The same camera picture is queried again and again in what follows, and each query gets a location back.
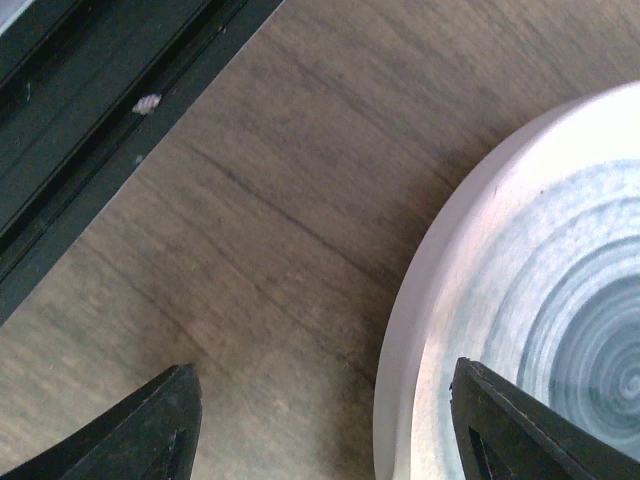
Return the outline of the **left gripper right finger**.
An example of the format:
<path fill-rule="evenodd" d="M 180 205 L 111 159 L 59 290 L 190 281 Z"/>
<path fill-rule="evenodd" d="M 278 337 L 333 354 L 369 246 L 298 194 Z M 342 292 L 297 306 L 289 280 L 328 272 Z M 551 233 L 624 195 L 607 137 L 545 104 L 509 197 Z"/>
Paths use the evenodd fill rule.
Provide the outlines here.
<path fill-rule="evenodd" d="M 637 479 L 639 463 L 480 362 L 457 360 L 451 414 L 467 479 Z"/>

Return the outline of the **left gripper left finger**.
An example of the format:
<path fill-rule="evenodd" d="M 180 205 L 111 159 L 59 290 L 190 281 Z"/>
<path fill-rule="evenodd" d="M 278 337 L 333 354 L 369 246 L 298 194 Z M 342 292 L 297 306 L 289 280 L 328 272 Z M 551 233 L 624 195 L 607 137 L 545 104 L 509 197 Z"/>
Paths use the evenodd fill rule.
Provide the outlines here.
<path fill-rule="evenodd" d="M 195 366 L 173 365 L 3 479 L 189 479 L 202 419 Z"/>

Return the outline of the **translucent white bowl with spout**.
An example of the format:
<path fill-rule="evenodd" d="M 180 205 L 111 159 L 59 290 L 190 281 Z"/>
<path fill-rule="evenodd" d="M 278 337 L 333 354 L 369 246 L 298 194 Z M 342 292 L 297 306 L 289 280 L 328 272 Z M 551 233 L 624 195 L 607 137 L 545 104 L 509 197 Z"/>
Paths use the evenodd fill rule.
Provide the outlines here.
<path fill-rule="evenodd" d="M 456 361 L 639 455 L 639 86 L 529 122 L 463 180 L 396 297 L 376 377 L 380 479 L 459 479 Z"/>

